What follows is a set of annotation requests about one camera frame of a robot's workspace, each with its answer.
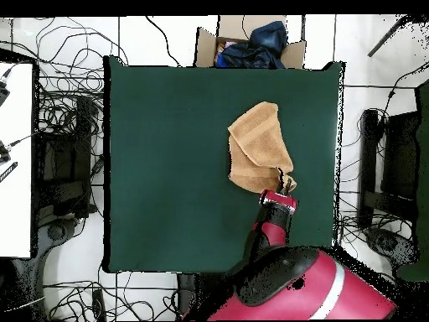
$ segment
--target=power strip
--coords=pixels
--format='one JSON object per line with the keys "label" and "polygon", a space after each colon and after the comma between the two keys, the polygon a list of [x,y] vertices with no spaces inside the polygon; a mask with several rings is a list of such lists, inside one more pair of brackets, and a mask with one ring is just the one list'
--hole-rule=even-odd
{"label": "power strip", "polygon": [[9,168],[7,168],[4,171],[4,173],[1,173],[0,174],[0,183],[2,183],[2,181],[4,181],[6,179],[6,177],[8,175],[10,175],[13,172],[13,170],[17,167],[18,167],[18,162],[14,162],[14,163],[12,163],[12,165]]}

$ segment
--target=white floor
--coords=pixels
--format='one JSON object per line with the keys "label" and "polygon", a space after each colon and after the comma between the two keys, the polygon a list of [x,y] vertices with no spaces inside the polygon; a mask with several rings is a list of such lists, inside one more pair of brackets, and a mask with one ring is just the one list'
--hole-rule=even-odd
{"label": "white floor", "polygon": [[[356,123],[364,109],[371,107],[384,108],[390,86],[396,79],[417,68],[427,61],[429,49],[427,48],[426,29],[419,25],[410,25],[400,30],[392,39],[372,57],[367,54],[395,23],[399,15],[307,15],[306,40],[307,52],[305,57],[306,69],[322,69],[329,61],[342,60],[346,62],[345,88],[344,88],[344,135],[343,144],[352,143],[359,136]],[[13,42],[24,44],[32,51],[37,51],[36,41],[41,43],[39,55],[46,60],[71,64],[78,50],[85,47],[85,36],[69,39],[64,48],[56,56],[59,47],[69,34],[82,34],[80,23],[103,33],[111,41],[120,44],[127,54],[129,65],[171,65],[175,63],[167,55],[163,35],[155,29],[144,17],[120,18],[56,18],[51,27],[43,34],[58,26],[61,30],[45,37],[38,32],[47,26],[52,19],[37,20],[33,18],[16,18],[13,20]],[[215,33],[217,16],[198,17],[162,17],[155,16],[153,21],[163,29],[168,37],[170,53],[182,66],[192,65],[194,61],[195,34],[198,26]],[[301,16],[288,16],[287,28],[289,41],[300,39]],[[11,40],[10,23],[0,21],[0,40]],[[91,35],[89,47],[102,55],[113,53],[118,55],[118,48],[98,35]],[[10,49],[8,44],[0,44],[0,48]],[[17,45],[13,50],[27,54]],[[85,62],[85,67],[101,68],[101,58],[91,53]],[[41,65],[48,75],[55,75],[52,66]],[[416,110],[414,91],[412,87],[421,84],[429,78],[429,72],[419,73],[401,81],[392,98],[388,113],[390,115]],[[341,166],[353,163],[359,156],[359,143],[352,147],[343,148]],[[352,165],[342,173],[341,180],[353,179],[358,174],[358,164]],[[102,173],[97,176],[95,184],[101,184]],[[358,180],[342,183],[341,190],[357,191]],[[94,188],[96,203],[103,210],[102,188]],[[356,194],[342,194],[342,199],[351,205],[356,205]],[[345,203],[341,203],[340,210],[352,210]],[[86,221],[84,232],[74,240],[68,241],[61,247],[56,247],[49,255],[44,273],[44,284],[70,283],[75,281],[97,280],[97,271],[103,255],[103,220],[99,214],[93,214]],[[344,248],[360,261],[365,262],[377,272],[390,273],[390,265],[383,257],[373,253],[363,242],[355,240],[353,246],[345,242]],[[117,275],[118,294],[123,296],[130,273]],[[115,293],[116,275],[101,272],[101,283],[111,288]],[[163,296],[171,295],[176,288],[176,276],[171,273],[133,273],[127,290],[128,302],[138,300],[148,301],[154,308],[155,314],[164,309]],[[54,307],[65,296],[70,288],[47,288],[46,306]],[[115,299],[105,295],[106,308],[115,307]],[[135,306],[136,312],[142,319],[151,316],[147,306]],[[70,316],[67,308],[58,311],[58,316]],[[119,316],[118,320],[135,320],[127,311]],[[174,315],[166,312],[159,317],[160,320],[172,320]]]}

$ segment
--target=towel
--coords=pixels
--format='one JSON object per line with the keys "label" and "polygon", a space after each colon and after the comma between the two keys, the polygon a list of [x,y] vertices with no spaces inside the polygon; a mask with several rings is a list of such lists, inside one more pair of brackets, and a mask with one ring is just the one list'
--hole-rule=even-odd
{"label": "towel", "polygon": [[297,186],[288,175],[293,164],[282,139],[277,111],[276,104],[264,101],[228,127],[230,180],[253,193],[260,194],[265,189],[276,191],[280,184],[284,192],[288,179],[291,179],[289,191]]}

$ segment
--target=white desk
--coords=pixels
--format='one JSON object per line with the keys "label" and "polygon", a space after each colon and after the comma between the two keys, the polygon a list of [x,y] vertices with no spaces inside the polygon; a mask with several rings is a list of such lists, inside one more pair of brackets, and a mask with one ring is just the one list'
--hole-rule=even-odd
{"label": "white desk", "polygon": [[[10,66],[0,63],[0,76]],[[0,106],[0,140],[5,145],[32,133],[32,66],[16,65],[7,88],[10,94]],[[31,138],[12,148],[10,156],[0,174],[13,162],[18,167],[0,183],[0,257],[30,257]]]}

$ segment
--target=white surface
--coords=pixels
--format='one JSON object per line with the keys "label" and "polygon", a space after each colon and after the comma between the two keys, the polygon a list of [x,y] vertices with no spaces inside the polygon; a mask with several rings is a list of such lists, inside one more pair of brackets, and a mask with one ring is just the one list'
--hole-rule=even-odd
{"label": "white surface", "polygon": [[[338,15],[335,60],[347,62],[344,84],[393,86],[396,79],[429,60],[428,27],[399,29],[370,58],[368,53],[402,15]],[[427,72],[410,76],[400,86],[418,86]]]}
{"label": "white surface", "polygon": [[[301,38],[301,16],[287,15],[289,26],[288,36],[290,42]],[[118,18],[73,18],[84,25],[91,26],[103,34],[117,41]],[[333,59],[333,31],[334,15],[308,15],[306,22],[307,52],[305,55],[305,67],[307,69],[322,69]],[[50,20],[37,21],[32,18],[17,18],[13,20],[14,40],[27,45],[31,50],[36,50],[35,37],[40,29],[46,26]],[[183,65],[192,65],[194,61],[195,33],[198,26],[202,26],[215,33],[217,16],[194,17],[158,17],[153,21],[164,30],[168,37],[170,53]],[[383,85],[392,86],[396,79],[407,71],[414,70],[426,60],[427,48],[419,40],[424,38],[418,26],[400,30],[401,32],[387,42],[377,54],[368,58],[367,54],[378,40],[384,35],[396,21],[394,15],[338,15],[335,40],[335,60],[346,62],[346,85]],[[67,18],[57,18],[57,25],[77,27]],[[167,55],[166,44],[163,36],[144,17],[126,17],[120,19],[120,44],[127,53],[130,65],[171,65],[175,63]],[[78,30],[62,28],[59,32],[53,32],[42,40],[40,55],[44,59],[51,59],[61,46],[67,34],[78,33]],[[0,40],[10,40],[10,29],[0,24]],[[85,38],[75,38],[66,46],[66,51],[59,56],[59,61],[71,64],[76,52],[85,46]],[[98,49],[103,55],[111,52],[111,46],[103,39],[90,38],[90,47]],[[23,49],[14,47],[20,53]],[[101,67],[101,58],[90,55],[86,65],[91,68]],[[51,65],[43,65],[43,69],[51,75],[54,69]],[[402,86],[415,86],[429,77],[429,72],[419,74],[401,82]],[[378,88],[350,88],[344,89],[344,137],[343,143],[351,143],[358,136],[356,122],[362,111],[370,107],[384,108],[389,89]],[[396,114],[415,110],[413,90],[397,90],[392,98],[389,113]],[[101,152],[101,146],[97,144],[97,152]],[[352,163],[359,156],[359,145],[344,148],[341,166]],[[342,180],[352,179],[358,174],[358,164],[346,169],[342,174]],[[96,177],[96,183],[103,182],[103,173]],[[102,187],[94,188],[94,196],[101,213],[103,207]],[[357,190],[357,180],[350,183],[342,183],[341,190]],[[341,194],[341,197],[352,205],[356,203],[356,195]],[[342,210],[350,208],[342,203]],[[91,215],[86,222],[84,232],[72,241],[68,241],[61,247],[56,247],[50,254],[44,272],[44,283],[73,282],[77,280],[96,280],[97,270],[103,255],[103,220],[98,214]],[[373,253],[363,242],[356,240],[352,244],[345,243],[344,248],[360,261],[378,272],[390,272],[387,260]],[[125,287],[129,273],[120,273],[119,287]],[[115,275],[101,273],[101,281],[108,288],[115,287]],[[138,288],[160,287],[175,288],[176,276],[173,273],[134,273],[128,287],[137,288],[127,290],[128,301],[147,300],[155,308],[155,313],[163,309],[163,296],[170,296],[171,291],[144,290]],[[48,309],[55,306],[61,290],[58,294],[47,294],[46,304]],[[108,307],[114,307],[115,301],[106,297]],[[148,316],[147,309],[136,307],[138,313],[144,319]],[[63,315],[70,315],[66,309],[62,309]],[[160,319],[173,319],[170,312],[163,314]],[[126,312],[120,320],[134,320],[131,313]]]}
{"label": "white surface", "polygon": [[[0,76],[12,65],[0,63]],[[0,140],[8,145],[31,134],[32,66],[16,65],[9,77],[10,94],[0,106]],[[0,257],[30,257],[31,138],[10,152],[18,167],[0,183]]]}

